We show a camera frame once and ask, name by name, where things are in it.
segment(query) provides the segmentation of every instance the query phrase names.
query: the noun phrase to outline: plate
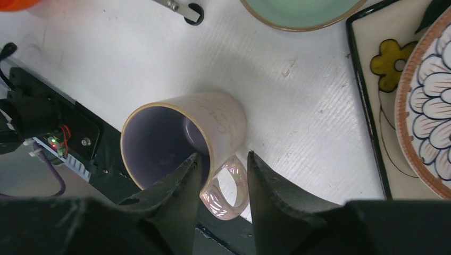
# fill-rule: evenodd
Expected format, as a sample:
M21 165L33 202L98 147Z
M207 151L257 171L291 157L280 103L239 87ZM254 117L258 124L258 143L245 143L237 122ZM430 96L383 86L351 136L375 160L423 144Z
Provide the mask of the plate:
M241 0L261 22L280 30L325 28L356 12L366 0Z
M396 95L397 136L418 177L451 199L451 8L411 55Z

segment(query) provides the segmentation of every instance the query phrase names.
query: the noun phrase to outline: mug handle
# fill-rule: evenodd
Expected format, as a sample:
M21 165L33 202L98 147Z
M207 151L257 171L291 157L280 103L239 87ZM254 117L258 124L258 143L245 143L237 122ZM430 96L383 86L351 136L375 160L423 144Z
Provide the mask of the mug handle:
M235 205L227 202L221 192L218 181L218 173L227 169L232 175L237 186L237 199ZM247 184L246 169L236 155L229 158L217 171L214 179L210 182L207 191L200 198L207 209L218 219L230 220L238 217L249 204L249 187Z

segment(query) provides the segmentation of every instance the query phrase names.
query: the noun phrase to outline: mug rim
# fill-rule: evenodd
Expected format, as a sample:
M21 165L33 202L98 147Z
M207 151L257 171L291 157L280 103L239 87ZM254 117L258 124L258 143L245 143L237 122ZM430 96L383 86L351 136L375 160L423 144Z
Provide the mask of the mug rim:
M246 10L252 14L252 16L254 16L255 18L257 18L259 21L261 21L262 23L264 23L267 26L270 26L272 28L275 29L279 29L282 31L289 31L289 32L308 32L308 31L314 31L314 30L319 30L322 28L326 28L330 25L333 25L335 23L338 23L339 21L351 16L354 12L356 12L358 9L360 9L360 7L363 6L364 3L366 3L367 0L359 0L352 8L350 8L348 11L346 11L345 13L343 13L342 15L333 18L329 21L326 21L324 23L318 24L318 25L313 25L310 27L289 27L289 26L285 26L285 25L277 25L267 19L265 19L264 17L262 17L260 14L258 14L248 3L247 0L241 0L241 3L243 4L243 6L246 8Z
M133 182L136 184L136 186L138 186L141 190L145 190L145 189L138 183L138 181L135 179L134 175L131 173L131 171L130 171L128 165L127 165L127 162L126 162L125 156L124 156L124 152L123 152L123 149L122 149L122 148L123 148L123 137L124 137L122 134L124 134L125 129L127 128L129 122L131 121L131 119L132 119L133 117L135 117L136 114L138 114L139 112L141 112L141 111L144 110L144 109L148 109L148 108L151 108L151 107L165 107L165 108L169 108L169 109L171 109L171 110L177 111L177 112L179 112L180 114L183 114L183 116L187 117L190 121L192 121L192 122L196 125L197 129L199 129L199 131L201 132L202 137L204 138L205 143L207 144L207 147L208 147L208 154L209 154L209 157L210 157L210 168L208 169L208 177L207 177L207 180L205 181L205 184L204 184L204 186L202 187L201 192L199 193L199 195L202 194L202 193L205 193L206 187L208 187L208 185L210 184L210 182L211 182L211 180L212 180L212 175L211 175L211 173L213 172L213 171L212 171L212 169L213 169L213 164L212 164L212 163L214 162L214 155L213 155L214 153L213 153L213 150L211 149L211 146L210 146L210 140L209 140L208 137L205 135L204 130L201 128L201 126L199 125L199 123L197 122L197 120L196 120L191 114L188 114L188 113L187 113L185 110L183 110L182 108L180 108L180 107L178 107L178 106L176 106L176 105L169 104L169 103L163 103L163 102L148 103L148 104L145 104L145 105L140 106L139 108L137 108L136 110L134 110L134 111L130 114L130 116L128 116L126 122L124 123L124 126L122 127L121 141L120 141L122 161L123 161L123 163L124 163L124 166L126 167L127 173L130 175L131 179L132 179Z

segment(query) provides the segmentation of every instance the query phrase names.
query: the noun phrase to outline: orange object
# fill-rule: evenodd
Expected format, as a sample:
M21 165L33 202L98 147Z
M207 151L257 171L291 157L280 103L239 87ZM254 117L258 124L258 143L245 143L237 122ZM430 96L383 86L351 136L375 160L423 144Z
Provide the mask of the orange object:
M28 9L40 0L0 0L0 12L16 12Z

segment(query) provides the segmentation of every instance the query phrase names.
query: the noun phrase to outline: yellow flower design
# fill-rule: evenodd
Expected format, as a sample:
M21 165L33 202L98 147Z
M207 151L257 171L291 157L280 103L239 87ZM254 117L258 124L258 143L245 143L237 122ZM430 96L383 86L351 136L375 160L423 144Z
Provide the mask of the yellow flower design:
M396 40L381 42L379 55L371 60L371 72L379 76L379 90L390 93L397 87L404 65L415 48L416 41L401 47Z

